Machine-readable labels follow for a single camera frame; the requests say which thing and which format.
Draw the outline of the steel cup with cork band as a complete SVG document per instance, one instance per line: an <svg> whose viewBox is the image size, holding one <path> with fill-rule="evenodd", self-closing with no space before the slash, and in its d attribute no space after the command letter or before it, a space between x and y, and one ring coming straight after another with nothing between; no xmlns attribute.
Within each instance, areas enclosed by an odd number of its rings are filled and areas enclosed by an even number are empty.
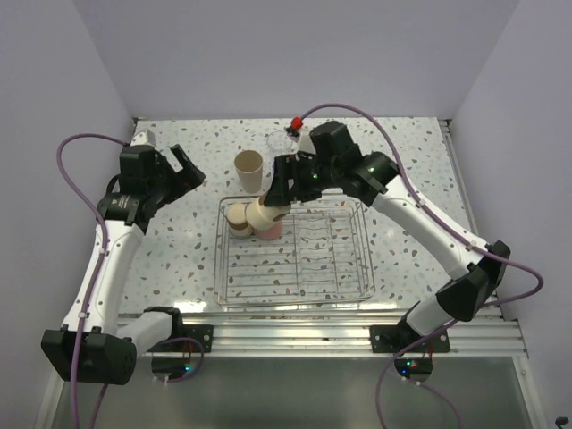
<svg viewBox="0 0 572 429"><path fill-rule="evenodd" d="M247 204L245 215L247 223L257 231L268 231L287 215L291 206L266 206L267 193Z"/></svg>

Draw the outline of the coral red plastic cup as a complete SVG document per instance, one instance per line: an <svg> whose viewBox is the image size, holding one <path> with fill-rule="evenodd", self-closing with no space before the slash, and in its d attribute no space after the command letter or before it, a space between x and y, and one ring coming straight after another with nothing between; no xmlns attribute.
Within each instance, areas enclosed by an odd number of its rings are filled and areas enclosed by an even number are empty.
<svg viewBox="0 0 572 429"><path fill-rule="evenodd" d="M282 234L282 221L274 223L267 230L254 229L255 235L261 240L277 240Z"/></svg>

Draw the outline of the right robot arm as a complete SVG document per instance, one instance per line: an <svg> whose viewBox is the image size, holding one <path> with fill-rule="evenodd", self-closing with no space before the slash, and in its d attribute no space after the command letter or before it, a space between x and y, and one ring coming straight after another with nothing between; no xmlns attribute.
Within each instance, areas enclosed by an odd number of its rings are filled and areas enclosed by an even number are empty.
<svg viewBox="0 0 572 429"><path fill-rule="evenodd" d="M410 308L385 336L393 347L419 350L445 324L471 321L499 286L509 247L500 240L490 244L455 223L406 183L393 159L377 151L363 154L345 124L329 121L307 136L310 151L273 160L264 206L313 201L327 189L341 189L389 217L431 253L450 279Z"/></svg>

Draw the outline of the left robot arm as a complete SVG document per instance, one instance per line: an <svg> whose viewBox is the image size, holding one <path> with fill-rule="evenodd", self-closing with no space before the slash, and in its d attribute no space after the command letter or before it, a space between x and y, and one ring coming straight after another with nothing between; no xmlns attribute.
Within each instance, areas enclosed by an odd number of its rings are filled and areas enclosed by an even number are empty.
<svg viewBox="0 0 572 429"><path fill-rule="evenodd" d="M119 189L97 203L95 244L80 291L61 327L41 340L66 382L124 385L138 357L158 344L173 351L185 342L181 311L174 307L148 307L135 322L118 325L130 265L150 220L206 178L180 146L170 150L180 171L148 144L125 147L113 178Z"/></svg>

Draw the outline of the tall beige cup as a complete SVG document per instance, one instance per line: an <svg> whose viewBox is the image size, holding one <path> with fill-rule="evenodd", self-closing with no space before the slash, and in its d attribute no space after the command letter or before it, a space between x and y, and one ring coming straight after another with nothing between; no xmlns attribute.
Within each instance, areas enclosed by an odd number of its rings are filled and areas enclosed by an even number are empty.
<svg viewBox="0 0 572 429"><path fill-rule="evenodd" d="M245 192L255 194L261 190L263 157L257 151L241 151L234 158L234 166Z"/></svg>

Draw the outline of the large clear glass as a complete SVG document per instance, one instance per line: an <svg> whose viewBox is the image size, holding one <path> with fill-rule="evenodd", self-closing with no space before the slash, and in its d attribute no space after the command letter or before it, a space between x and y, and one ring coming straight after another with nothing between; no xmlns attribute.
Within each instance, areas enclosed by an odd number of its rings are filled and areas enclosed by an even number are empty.
<svg viewBox="0 0 572 429"><path fill-rule="evenodd" d="M298 143L284 130L276 130L266 137L268 154L271 158L295 153Z"/></svg>

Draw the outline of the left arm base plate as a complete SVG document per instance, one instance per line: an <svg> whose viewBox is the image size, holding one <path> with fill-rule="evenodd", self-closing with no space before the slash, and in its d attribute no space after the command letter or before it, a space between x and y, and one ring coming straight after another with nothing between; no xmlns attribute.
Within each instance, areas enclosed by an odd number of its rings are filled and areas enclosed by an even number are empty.
<svg viewBox="0 0 572 429"><path fill-rule="evenodd" d="M207 354L212 351L214 330L211 324L184 325L171 339L159 341L148 349L138 349L138 353L199 353L203 350Z"/></svg>

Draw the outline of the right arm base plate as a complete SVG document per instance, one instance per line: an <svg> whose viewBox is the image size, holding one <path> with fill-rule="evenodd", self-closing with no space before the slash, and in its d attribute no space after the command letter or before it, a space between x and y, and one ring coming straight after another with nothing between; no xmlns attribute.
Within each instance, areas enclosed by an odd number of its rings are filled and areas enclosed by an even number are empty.
<svg viewBox="0 0 572 429"><path fill-rule="evenodd" d="M412 343L419 341L421 336L416 332L397 325L371 325L369 339L374 353L396 354ZM425 339L410 350L412 353L449 353L450 339L447 332L440 333L431 339Z"/></svg>

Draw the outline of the aluminium rail frame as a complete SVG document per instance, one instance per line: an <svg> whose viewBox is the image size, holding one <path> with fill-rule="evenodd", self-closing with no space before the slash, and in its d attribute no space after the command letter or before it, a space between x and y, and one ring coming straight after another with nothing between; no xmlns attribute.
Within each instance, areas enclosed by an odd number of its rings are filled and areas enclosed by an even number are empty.
<svg viewBox="0 0 572 429"><path fill-rule="evenodd" d="M206 176L202 185L159 209L130 265L118 325L148 307L174 307L184 325L211 324L210 353L247 357L364 357L374 353L371 325L397 325L417 302L429 299L449 276L431 253L389 217L364 205L374 272L373 297L358 303L278 307L222 307L214 294L219 203L252 196L240 186L235 156L253 149L264 158L263 181L273 175L266 137L283 130L274 119L139 121L151 130L155 150L176 171L170 147L180 145Z"/></svg>

